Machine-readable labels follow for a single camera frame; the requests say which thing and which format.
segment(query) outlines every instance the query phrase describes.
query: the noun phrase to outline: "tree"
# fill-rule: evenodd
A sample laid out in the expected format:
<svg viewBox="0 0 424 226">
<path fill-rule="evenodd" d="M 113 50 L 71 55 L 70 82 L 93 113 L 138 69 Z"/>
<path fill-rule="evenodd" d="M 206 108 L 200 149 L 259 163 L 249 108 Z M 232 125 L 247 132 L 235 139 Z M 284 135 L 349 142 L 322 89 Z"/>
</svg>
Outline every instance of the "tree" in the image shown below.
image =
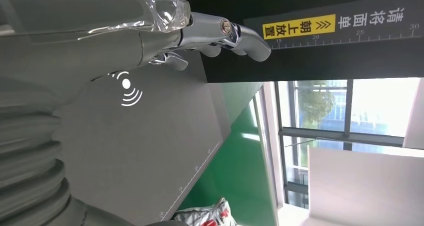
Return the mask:
<svg viewBox="0 0 424 226">
<path fill-rule="evenodd" d="M 331 112 L 335 103 L 334 95 L 320 88 L 327 86 L 326 81 L 299 81 L 297 86 L 304 88 L 297 90 L 303 122 L 319 122 Z"/>
</svg>

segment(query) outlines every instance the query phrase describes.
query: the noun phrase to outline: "white wall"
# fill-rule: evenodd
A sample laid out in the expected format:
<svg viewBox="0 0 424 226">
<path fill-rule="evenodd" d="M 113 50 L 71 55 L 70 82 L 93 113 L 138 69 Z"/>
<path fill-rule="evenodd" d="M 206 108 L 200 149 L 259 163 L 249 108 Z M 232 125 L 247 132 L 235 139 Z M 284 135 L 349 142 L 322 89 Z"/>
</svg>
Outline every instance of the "white wall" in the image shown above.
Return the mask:
<svg viewBox="0 0 424 226">
<path fill-rule="evenodd" d="M 419 80 L 403 147 L 424 149 L 424 79 Z"/>
<path fill-rule="evenodd" d="M 283 167 L 281 159 L 280 138 L 278 131 L 280 129 L 277 119 L 277 102 L 274 82 L 264 82 L 263 96 L 265 98 L 266 121 L 268 123 L 269 146 L 271 150 L 272 167 L 275 179 L 275 191 L 277 208 L 284 205 L 284 183 Z"/>
<path fill-rule="evenodd" d="M 422 226 L 424 158 L 309 148 L 313 217 L 359 226 Z"/>
<path fill-rule="evenodd" d="M 290 204 L 285 204 L 278 211 L 278 216 L 280 226 L 344 226 L 312 218 L 309 216 L 309 210 Z"/>
</svg>

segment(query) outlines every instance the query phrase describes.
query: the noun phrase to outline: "ribbed flexible hose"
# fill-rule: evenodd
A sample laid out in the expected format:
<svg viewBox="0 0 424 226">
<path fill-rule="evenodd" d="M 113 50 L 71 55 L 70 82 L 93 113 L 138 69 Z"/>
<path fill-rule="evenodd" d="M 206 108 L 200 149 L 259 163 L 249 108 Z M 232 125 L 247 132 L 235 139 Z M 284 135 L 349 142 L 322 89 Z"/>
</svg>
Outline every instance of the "ribbed flexible hose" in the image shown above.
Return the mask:
<svg viewBox="0 0 424 226">
<path fill-rule="evenodd" d="M 34 97 L 31 93 L 29 90 L 25 94 L 10 84 L 0 90 L 0 225 L 3 226 L 46 224 L 70 199 L 64 163 L 57 159 L 61 144 L 52 141 L 60 120 L 41 103 L 48 94 Z"/>
</svg>

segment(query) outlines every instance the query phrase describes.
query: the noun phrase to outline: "window frame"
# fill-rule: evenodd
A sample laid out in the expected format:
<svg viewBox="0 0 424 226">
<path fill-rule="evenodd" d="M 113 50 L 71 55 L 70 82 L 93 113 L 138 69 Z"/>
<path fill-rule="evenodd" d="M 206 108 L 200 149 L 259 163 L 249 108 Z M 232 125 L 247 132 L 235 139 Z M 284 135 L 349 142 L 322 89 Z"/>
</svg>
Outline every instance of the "window frame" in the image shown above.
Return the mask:
<svg viewBox="0 0 424 226">
<path fill-rule="evenodd" d="M 280 102 L 280 90 L 279 83 L 274 82 L 275 86 L 275 98 L 276 98 L 276 110 L 277 110 L 277 119 L 279 126 L 279 141 L 280 141 L 280 151 L 281 151 L 281 163 L 283 174 L 283 185 L 284 185 L 284 200 L 285 203 L 289 202 L 288 191 L 303 193 L 308 195 L 308 185 L 303 185 L 295 182 L 289 182 L 287 179 L 287 166 L 285 158 L 285 145 L 284 145 L 284 136 L 292 137 L 292 144 L 298 144 L 298 137 L 300 138 L 326 138 L 331 140 L 337 140 L 343 142 L 343 150 L 352 151 L 352 143 L 364 143 L 372 144 L 379 146 L 391 146 L 391 147 L 402 147 L 404 142 L 404 137 L 397 136 L 388 136 L 388 135 L 379 135 L 379 134 L 366 134 L 366 133 L 356 133 L 351 132 L 351 121 L 352 121 L 352 99 L 353 99 L 353 90 L 354 90 L 354 80 L 348 79 L 346 86 L 329 86 L 320 89 L 328 90 L 346 90 L 346 107 L 344 114 L 344 131 L 328 131 L 328 130 L 319 130 L 319 129 L 308 129 L 300 128 L 297 125 L 296 117 L 296 89 L 308 89 L 305 86 L 296 86 L 295 81 L 288 82 L 288 104 L 289 104 L 289 113 L 290 113 L 290 125 L 291 127 L 283 127 L 282 115 L 281 115 L 281 102 Z M 298 162 L 298 147 L 293 147 L 293 164 L 299 165 Z"/>
</svg>

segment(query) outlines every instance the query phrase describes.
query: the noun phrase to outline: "window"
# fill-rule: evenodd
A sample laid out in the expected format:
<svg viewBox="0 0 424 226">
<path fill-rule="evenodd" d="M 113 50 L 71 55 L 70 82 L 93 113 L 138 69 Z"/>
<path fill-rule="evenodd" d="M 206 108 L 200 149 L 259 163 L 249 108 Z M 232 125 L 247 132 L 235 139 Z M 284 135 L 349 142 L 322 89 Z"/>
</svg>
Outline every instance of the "window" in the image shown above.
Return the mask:
<svg viewBox="0 0 424 226">
<path fill-rule="evenodd" d="M 343 131 L 346 80 L 294 82 L 295 125 Z"/>
<path fill-rule="evenodd" d="M 401 148 L 418 82 L 395 78 L 276 83 L 286 203 L 309 207 L 310 147 L 424 157 L 424 150 Z"/>
<path fill-rule="evenodd" d="M 350 130 L 405 137 L 418 78 L 354 80 Z"/>
<path fill-rule="evenodd" d="M 288 191 L 288 203 L 294 206 L 309 209 L 309 197 L 307 194 Z"/>
</svg>

